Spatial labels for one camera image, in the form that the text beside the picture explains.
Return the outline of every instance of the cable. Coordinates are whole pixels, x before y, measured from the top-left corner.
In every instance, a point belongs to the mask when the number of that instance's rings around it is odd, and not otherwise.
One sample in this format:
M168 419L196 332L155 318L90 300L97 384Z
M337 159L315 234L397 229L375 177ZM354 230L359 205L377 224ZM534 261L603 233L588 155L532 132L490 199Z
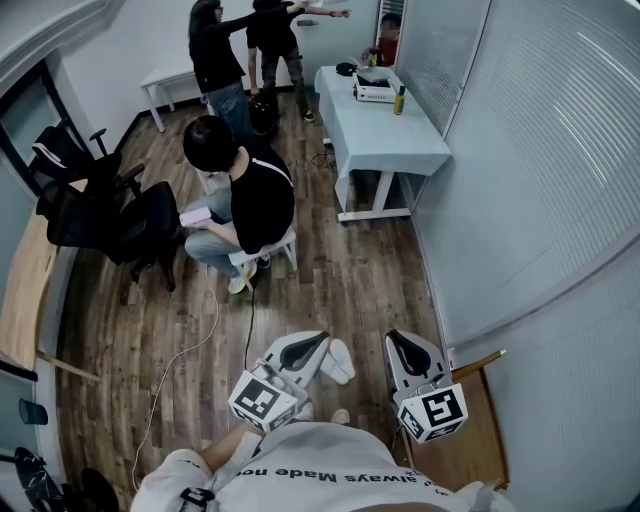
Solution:
M214 291L213 286L211 285L211 280L209 279L209 267L207 267L206 275L207 275L207 284L209 285L209 290L211 290L211 293L213 294L213 300L216 303L216 319L213 322L213 327L211 328L211 331L209 331L209 334L207 334L207 337L205 339L203 339L200 343L198 343L197 345L194 345L191 348L183 350L182 352L178 352L175 356L173 356L171 358L171 361L169 361L169 364L167 365L167 368L165 369L164 374L162 375L162 379L160 379L160 385L158 386L158 391L156 393L156 397L153 400L153 405L151 406L151 414L149 415L149 423L147 425L147 431L144 434L144 439L142 439L142 442L140 443L140 446L138 446L138 449L136 450L136 458L133 461L133 468L131 469L131 482L133 482L133 488L136 491L140 490L140 488L138 487L138 484L136 483L136 476L135 476L136 475L136 466L138 465L138 457L140 455L140 450L144 446L144 443L147 441L147 438L149 437L149 432L151 431L151 421L153 420L153 414L156 412L156 405L158 404L158 398L160 397L160 391L162 390L162 385L164 384L164 381L167 378L167 374L169 373L169 370L171 369L171 365L180 356L183 356L187 352L191 352L192 350L200 348L207 341L209 341L211 339L211 337L213 336L213 333L216 330L216 327L218 326L218 318L220 317L220 305L218 304L218 297L216 297L216 292ZM202 305L200 306L200 314L202 314L202 308L204 306L204 303L205 303L205 301L203 300L202 301Z
M253 295L251 296L251 323L249 324L249 335L247 336L247 344L244 347L244 369L247 369L247 354L249 354L249 343L251 343L251 333L253 332L253 319L256 315L256 287L253 287Z

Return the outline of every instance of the sneaker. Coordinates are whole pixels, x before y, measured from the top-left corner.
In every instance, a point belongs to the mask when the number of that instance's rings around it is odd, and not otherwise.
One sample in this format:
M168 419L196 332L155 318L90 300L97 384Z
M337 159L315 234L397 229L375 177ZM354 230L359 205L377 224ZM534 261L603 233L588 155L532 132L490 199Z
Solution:
M269 254L265 254L264 256L260 256L258 258L258 268L265 270L271 266L271 256Z
M247 276L247 279L251 279L256 275L258 265L256 264L255 260L251 260L250 262L245 263L242 266L242 270L244 275ZM244 290L245 286L247 286L247 283L242 276L232 277L229 280L229 286L227 287L227 290L229 290L230 294L236 295Z
M293 418L298 421L313 421L314 409L313 404L311 402L307 402L302 406L300 412L296 414Z
M329 345L329 353L338 363L338 366L349 376L349 380L356 376L356 369L353 366L353 359L346 343L339 339L334 339Z
M331 416L331 423L337 423L338 425L348 426L351 424L351 416L346 409L338 409Z
M330 352L324 356L320 371L341 386L349 384L349 375L345 372Z

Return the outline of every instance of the table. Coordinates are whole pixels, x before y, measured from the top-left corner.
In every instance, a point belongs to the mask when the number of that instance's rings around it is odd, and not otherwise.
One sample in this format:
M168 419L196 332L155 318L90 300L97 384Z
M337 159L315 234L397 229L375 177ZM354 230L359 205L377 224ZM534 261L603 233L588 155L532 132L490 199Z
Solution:
M395 73L380 69L399 88ZM353 87L353 78L338 75L335 67L320 68L316 74L320 115L333 143L338 167L335 190L343 211L338 220L410 216L408 208L384 208L394 174L432 176L449 159L451 151L408 90L404 113L396 116L389 103L356 101ZM370 211L346 211L349 174L356 169L382 171Z
M84 190L86 180L73 185ZM38 357L62 370L100 381L97 375L38 349L44 305L58 253L59 247L47 240L47 219L36 215L34 209L11 263L0 316L0 353L27 370L35 369Z
M151 71L151 73L149 73L142 82L140 82L140 88L144 91L145 96L147 97L149 110L151 111L153 120L155 121L160 133L164 133L164 124L162 122L162 119L160 119L160 114L158 114L158 109L156 108L156 105L153 101L151 88L156 86L162 91L167 99L167 102L169 103L171 112L174 112L176 106L173 103L171 93L166 86L193 77L195 77L195 72L193 71L193 66L191 65L188 57L182 59L173 58L168 59L164 63L160 64L153 71Z

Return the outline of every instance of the hand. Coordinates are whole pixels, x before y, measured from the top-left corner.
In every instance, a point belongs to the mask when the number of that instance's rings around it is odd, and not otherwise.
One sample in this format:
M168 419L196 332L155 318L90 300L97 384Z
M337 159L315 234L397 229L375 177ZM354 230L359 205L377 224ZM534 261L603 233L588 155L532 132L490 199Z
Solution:
M216 223L213 222L211 219L207 219L207 220L203 220L202 222L197 222L196 224L192 224L189 227L194 229L204 229L207 231L211 231L209 228L211 228L212 226L215 226L215 224Z

